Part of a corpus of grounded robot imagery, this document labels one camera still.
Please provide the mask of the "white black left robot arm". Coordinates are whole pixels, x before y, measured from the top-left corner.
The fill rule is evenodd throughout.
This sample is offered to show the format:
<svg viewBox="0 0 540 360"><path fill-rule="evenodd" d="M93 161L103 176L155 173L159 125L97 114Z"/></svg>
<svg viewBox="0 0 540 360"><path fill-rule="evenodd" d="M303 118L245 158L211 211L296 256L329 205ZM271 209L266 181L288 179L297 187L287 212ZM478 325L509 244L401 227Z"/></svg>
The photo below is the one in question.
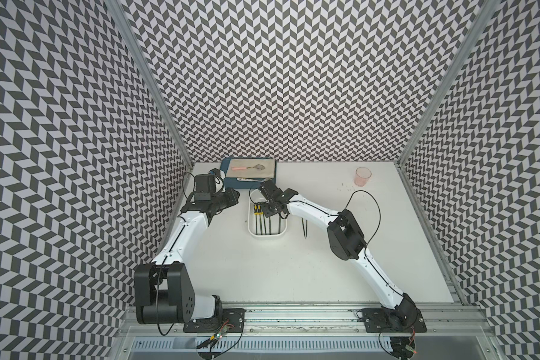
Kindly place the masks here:
<svg viewBox="0 0 540 360"><path fill-rule="evenodd" d="M222 317L220 297L199 295L187 262L214 216L239 202L232 188L192 195L181 208L178 223L163 249L149 263L138 265L133 276L136 319L143 325L214 323Z"/></svg>

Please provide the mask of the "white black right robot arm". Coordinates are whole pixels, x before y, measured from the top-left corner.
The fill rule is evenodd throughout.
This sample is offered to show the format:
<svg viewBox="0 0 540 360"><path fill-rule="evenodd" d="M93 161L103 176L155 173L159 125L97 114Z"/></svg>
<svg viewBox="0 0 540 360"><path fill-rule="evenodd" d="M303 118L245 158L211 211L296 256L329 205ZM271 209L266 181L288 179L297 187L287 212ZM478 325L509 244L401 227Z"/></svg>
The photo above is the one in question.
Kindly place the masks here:
<svg viewBox="0 0 540 360"><path fill-rule="evenodd" d="M381 305L378 314L374 309L363 310L368 332L423 333L428 330L416 303L392 282L374 259L369 241L349 209L335 211L318 205L291 188L281 190L272 180L263 181L258 191L265 199L262 202L265 217L294 215L310 221L325 230L331 252L358 269Z"/></svg>

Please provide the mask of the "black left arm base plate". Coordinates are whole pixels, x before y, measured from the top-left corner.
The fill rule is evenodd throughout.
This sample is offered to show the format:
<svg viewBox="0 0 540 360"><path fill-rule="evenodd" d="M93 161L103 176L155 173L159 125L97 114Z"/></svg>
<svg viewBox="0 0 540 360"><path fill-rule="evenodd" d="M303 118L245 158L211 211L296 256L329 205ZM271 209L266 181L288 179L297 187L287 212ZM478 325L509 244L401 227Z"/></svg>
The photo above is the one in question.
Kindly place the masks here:
<svg viewBox="0 0 540 360"><path fill-rule="evenodd" d="M213 334L223 326L228 327L229 333L241 333L245 323L244 308L228 308L216 310L214 316L208 319L196 319L184 324L184 333Z"/></svg>

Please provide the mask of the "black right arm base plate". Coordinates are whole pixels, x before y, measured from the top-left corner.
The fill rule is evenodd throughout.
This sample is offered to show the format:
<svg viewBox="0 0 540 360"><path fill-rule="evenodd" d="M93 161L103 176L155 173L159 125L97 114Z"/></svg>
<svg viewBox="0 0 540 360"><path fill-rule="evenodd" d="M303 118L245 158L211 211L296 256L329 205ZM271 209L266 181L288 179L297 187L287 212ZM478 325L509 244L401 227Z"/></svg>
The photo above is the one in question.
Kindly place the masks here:
<svg viewBox="0 0 540 360"><path fill-rule="evenodd" d="M428 328L420 310L401 323L399 318L390 319L383 308L363 308L358 312L367 333L426 333Z"/></svg>

